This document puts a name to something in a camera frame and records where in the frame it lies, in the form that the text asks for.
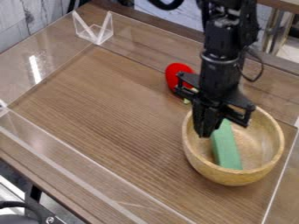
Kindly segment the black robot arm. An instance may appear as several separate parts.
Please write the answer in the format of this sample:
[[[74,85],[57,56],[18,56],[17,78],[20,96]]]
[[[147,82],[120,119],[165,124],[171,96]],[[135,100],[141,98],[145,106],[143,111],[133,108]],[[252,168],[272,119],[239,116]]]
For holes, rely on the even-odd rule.
[[[257,0],[200,0],[200,72],[179,72],[175,93],[191,101],[193,129],[209,137],[224,120],[248,126],[253,102],[239,89],[248,48],[257,41]]]

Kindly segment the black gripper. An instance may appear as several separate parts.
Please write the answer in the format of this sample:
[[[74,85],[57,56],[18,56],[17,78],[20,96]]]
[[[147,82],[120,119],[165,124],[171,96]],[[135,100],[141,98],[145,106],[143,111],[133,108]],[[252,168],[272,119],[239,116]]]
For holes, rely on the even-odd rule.
[[[204,52],[200,57],[199,74],[177,73],[175,93],[191,101],[193,129],[199,137],[209,137],[224,119],[247,127],[256,106],[239,90],[244,53],[229,58]]]

